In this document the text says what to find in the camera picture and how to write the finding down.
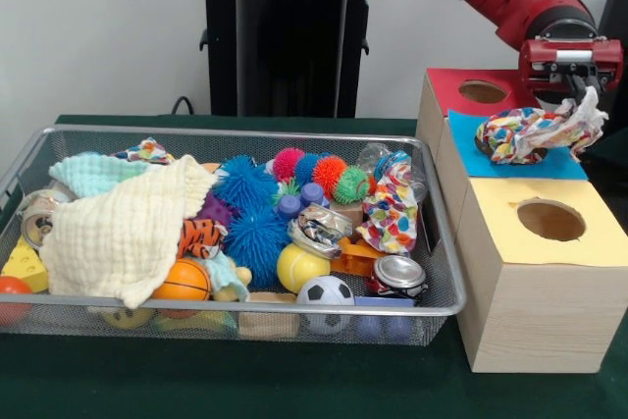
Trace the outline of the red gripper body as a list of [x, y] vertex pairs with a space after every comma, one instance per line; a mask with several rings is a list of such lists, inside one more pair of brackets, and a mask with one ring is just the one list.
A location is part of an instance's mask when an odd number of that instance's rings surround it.
[[624, 50], [617, 39], [604, 36], [580, 39], [550, 39], [536, 37], [527, 40], [519, 54], [519, 72], [522, 81], [538, 98], [573, 98], [562, 81], [565, 66], [582, 66], [585, 76], [588, 68], [597, 68], [604, 77], [604, 92], [619, 85], [624, 71]]

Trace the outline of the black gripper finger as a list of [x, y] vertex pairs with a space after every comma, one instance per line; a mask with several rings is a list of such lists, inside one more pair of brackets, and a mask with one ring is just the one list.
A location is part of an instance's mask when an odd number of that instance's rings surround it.
[[561, 73], [563, 83], [568, 86], [577, 103], [584, 98], [584, 79], [581, 76], [583, 71], [582, 66], [565, 66]]
[[604, 77], [600, 76], [600, 72], [597, 68], [587, 69], [585, 85], [595, 90], [598, 100], [602, 99], [604, 94]]

